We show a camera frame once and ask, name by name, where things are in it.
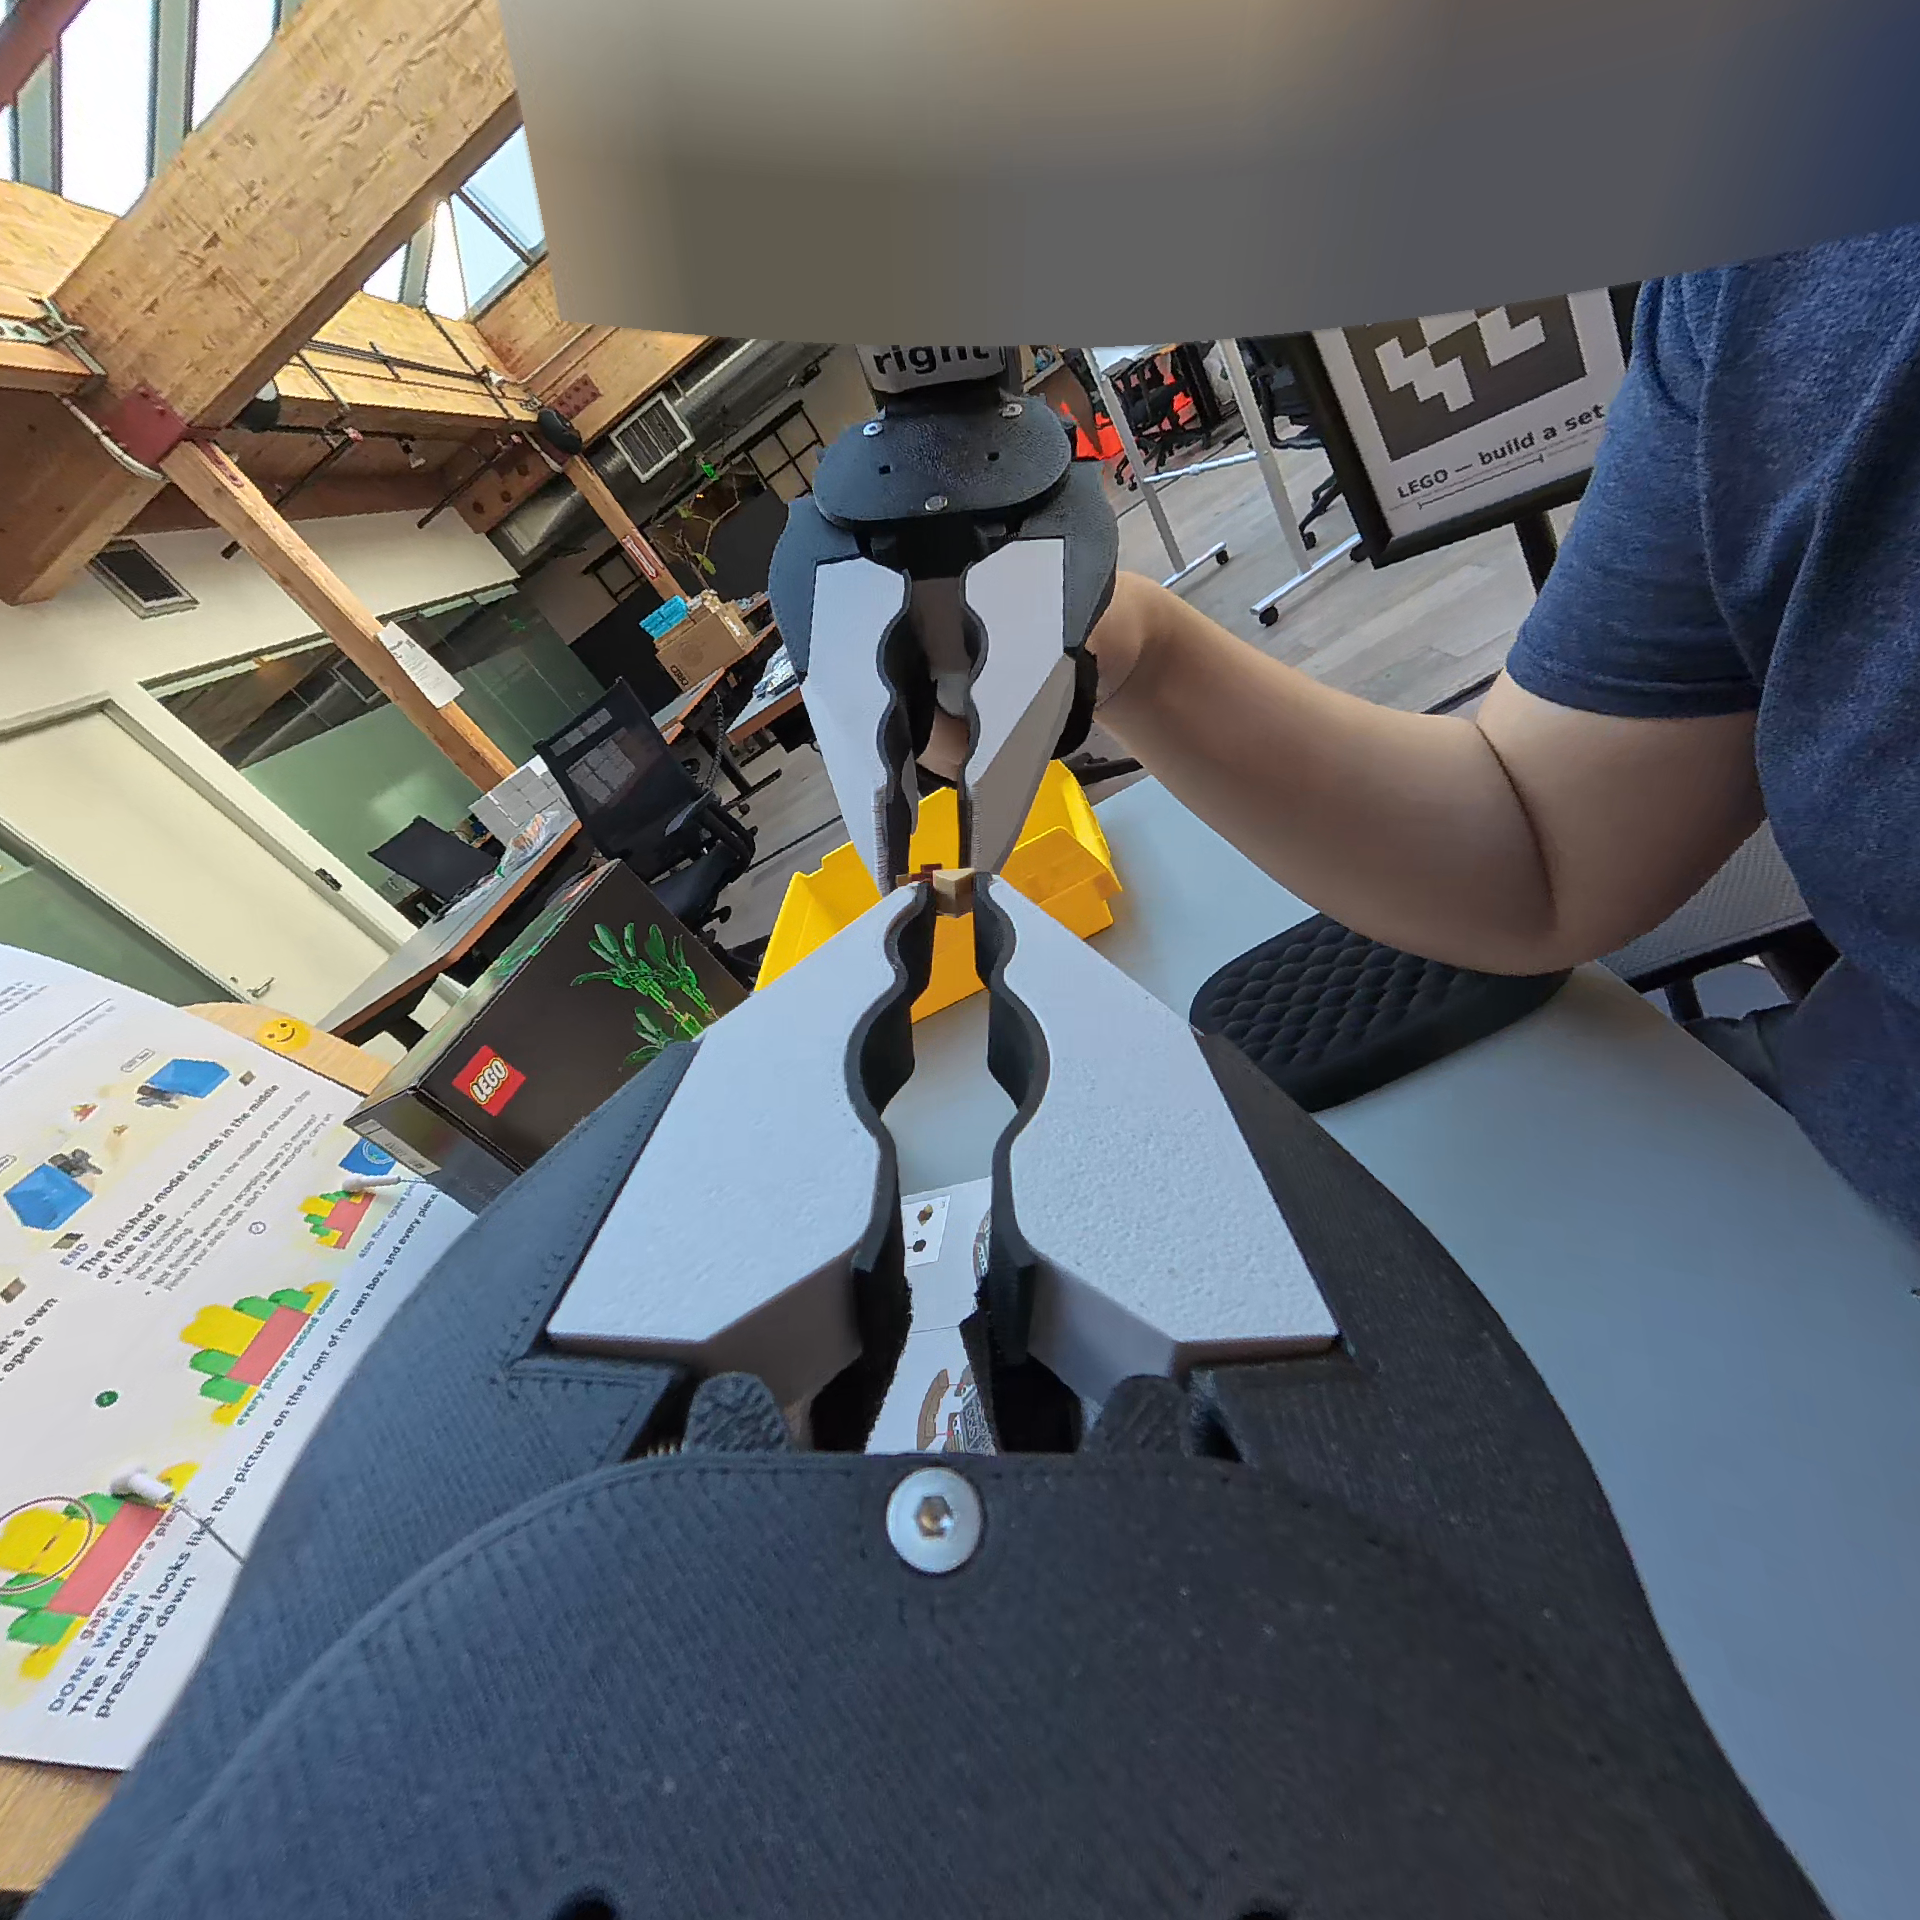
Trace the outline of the black bamboo lego box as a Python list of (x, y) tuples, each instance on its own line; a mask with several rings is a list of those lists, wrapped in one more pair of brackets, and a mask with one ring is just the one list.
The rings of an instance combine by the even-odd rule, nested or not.
[(349, 1114), (481, 1211), (660, 1050), (746, 991), (628, 865), (570, 880)]

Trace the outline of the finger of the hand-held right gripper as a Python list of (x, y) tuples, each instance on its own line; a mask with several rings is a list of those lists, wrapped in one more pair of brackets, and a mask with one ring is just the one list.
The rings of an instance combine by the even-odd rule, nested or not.
[(975, 560), (962, 581), (982, 632), (968, 683), (962, 759), (962, 865), (998, 870), (1037, 795), (1075, 704), (1063, 640), (1063, 542), (1019, 538)]
[(820, 563), (809, 628), (809, 722), (856, 854), (874, 880), (909, 867), (918, 777), (909, 710), (887, 664), (905, 640), (908, 578), (869, 557)]

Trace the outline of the black office chair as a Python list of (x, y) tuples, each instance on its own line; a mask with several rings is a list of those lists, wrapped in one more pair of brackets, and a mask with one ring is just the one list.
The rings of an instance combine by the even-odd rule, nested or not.
[(370, 859), (403, 880), (397, 909), (415, 923), (428, 923), (464, 900), (473, 887), (488, 880), (499, 865), (499, 854), (488, 846), (473, 846), (425, 816), (415, 816), (392, 838), (378, 842)]
[(633, 870), (693, 932), (730, 917), (722, 890), (755, 862), (755, 831), (693, 775), (628, 680), (538, 743), (595, 852)]

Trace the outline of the black white tag sign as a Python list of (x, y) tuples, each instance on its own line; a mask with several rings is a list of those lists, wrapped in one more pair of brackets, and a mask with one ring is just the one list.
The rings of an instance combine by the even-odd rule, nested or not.
[(1299, 337), (1370, 560), (1575, 499), (1619, 395), (1626, 338), (1622, 287)]

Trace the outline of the lego instruction booklet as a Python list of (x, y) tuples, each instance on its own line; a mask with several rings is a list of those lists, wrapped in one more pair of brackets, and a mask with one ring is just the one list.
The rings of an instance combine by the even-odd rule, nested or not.
[(902, 1224), (909, 1324), (874, 1443), (989, 1456), (994, 1441), (962, 1334), (985, 1268), (989, 1183), (908, 1196)]

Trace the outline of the white printed task sheet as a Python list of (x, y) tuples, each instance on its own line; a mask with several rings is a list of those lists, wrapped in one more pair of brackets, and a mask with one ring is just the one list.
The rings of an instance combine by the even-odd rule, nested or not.
[(465, 1231), (353, 1105), (2, 948), (2, 1756), (133, 1762), (340, 1383)]

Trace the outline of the stacked yellow plastic bins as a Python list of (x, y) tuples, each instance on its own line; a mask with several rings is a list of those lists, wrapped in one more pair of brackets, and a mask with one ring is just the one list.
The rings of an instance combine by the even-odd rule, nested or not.
[[(956, 865), (956, 789), (950, 786), (919, 801), (908, 867), (925, 865)], [(1113, 923), (1110, 900), (1121, 890), (1113, 850), (1063, 759), (1047, 765), (1001, 878), (1081, 939)], [(793, 876), (759, 956), (757, 990), (826, 948), (874, 900), (878, 884), (853, 846), (832, 850), (815, 870)], [(942, 919), (933, 937), (931, 984), (909, 1006), (909, 1018), (919, 1023), (975, 991), (974, 919)]]

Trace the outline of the person's right forearm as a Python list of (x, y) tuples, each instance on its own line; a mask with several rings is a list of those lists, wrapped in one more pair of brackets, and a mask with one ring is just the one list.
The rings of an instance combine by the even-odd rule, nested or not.
[(1286, 890), (1474, 974), (1666, 923), (1764, 818), (1754, 715), (1619, 717), (1497, 675), (1473, 717), (1378, 707), (1115, 574), (1101, 724)]

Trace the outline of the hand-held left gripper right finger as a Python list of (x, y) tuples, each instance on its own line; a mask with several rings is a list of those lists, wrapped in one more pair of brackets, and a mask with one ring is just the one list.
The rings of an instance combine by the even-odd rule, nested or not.
[(1001, 1452), (1072, 1448), (1125, 1379), (1323, 1354), (1327, 1301), (1190, 1024), (1001, 878), (974, 884), (993, 1148), (979, 1401)]

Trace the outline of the cardboard box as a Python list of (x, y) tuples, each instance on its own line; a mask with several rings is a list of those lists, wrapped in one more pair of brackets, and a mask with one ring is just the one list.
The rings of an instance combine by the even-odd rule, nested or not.
[(730, 600), (699, 594), (685, 600), (685, 617), (656, 637), (656, 659), (674, 687), (685, 693), (709, 675), (730, 669), (739, 659), (752, 655), (755, 645), (757, 632)]

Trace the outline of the black wrist rest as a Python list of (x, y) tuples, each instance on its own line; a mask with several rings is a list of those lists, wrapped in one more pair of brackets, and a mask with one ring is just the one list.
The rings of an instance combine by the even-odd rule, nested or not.
[(1473, 974), (1308, 917), (1211, 974), (1187, 1023), (1323, 1114), (1523, 1023), (1568, 979)]

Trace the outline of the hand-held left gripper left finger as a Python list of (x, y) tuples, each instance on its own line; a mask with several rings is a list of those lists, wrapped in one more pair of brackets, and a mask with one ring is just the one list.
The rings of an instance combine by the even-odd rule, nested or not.
[(809, 1441), (864, 1448), (909, 1292), (881, 1109), (914, 1069), (925, 880), (783, 974), (694, 1048), (547, 1338), (568, 1352), (746, 1371)]

